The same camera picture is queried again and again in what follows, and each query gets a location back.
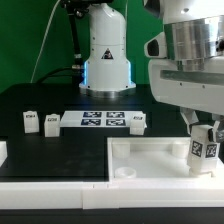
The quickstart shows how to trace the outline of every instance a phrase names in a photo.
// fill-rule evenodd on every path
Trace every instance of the green screen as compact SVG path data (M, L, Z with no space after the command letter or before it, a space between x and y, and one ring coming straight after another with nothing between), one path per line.
M56 0L0 1L0 92L17 83L29 83L41 47L48 19ZM125 16L127 0L114 0L111 7ZM132 80L147 84L148 61L144 44L162 31L162 22L154 19L141 0L128 1L127 57L132 63ZM84 59L89 56L89 18L77 21ZM65 9L57 8L35 80L47 72L71 66L73 45ZM50 82L70 82L69 78Z

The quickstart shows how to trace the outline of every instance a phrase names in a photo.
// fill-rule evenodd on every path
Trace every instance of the white cylinder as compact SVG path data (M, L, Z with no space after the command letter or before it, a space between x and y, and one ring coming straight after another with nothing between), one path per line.
M128 141L113 141L113 157L127 159L130 156L130 143Z
M115 178L132 179L137 177L137 172L131 167L121 167L115 170Z
M172 155L179 159L186 159L189 153L190 141L175 141L172 147Z

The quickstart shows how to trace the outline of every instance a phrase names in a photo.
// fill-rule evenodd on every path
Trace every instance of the white platform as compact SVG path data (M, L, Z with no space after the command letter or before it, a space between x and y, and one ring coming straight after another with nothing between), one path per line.
M179 138L110 138L110 181L106 183L0 183L0 209L223 207L224 165L213 178L190 178L185 159L175 158ZM113 158L113 147L130 145L130 157ZM115 178L117 168L131 167L135 178Z
M60 127L126 128L136 113L142 111L65 111Z

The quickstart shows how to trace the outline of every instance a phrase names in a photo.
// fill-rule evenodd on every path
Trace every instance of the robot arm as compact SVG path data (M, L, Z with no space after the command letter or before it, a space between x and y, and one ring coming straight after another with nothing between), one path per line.
M193 176L215 170L224 141L224 11L222 0L144 0L163 19L164 31L145 45L157 101L181 107L191 134ZM195 110L213 114L214 127L198 123Z
M126 21L121 13L107 5L111 2L113 0L61 0L73 34L73 68L83 71L80 92L100 98L133 94L136 86L131 81L131 63L126 57ZM86 13L90 15L90 56L83 62L75 18L81 19Z

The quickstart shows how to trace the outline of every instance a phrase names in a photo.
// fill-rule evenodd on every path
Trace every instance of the gray metal surface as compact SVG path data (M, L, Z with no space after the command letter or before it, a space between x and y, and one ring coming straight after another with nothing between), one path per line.
M161 78L170 81L224 86L224 74L219 73L163 70Z
M131 89L126 89L120 92L115 92L115 91L95 91L91 89L82 89L80 88L80 93L87 95L87 96L92 96L92 97L97 97L97 98L109 98L109 99L114 99L122 96L129 96L133 95L135 93L135 88Z
M220 56L218 41L224 36L224 16L164 25L168 58L178 70L204 70L204 59Z

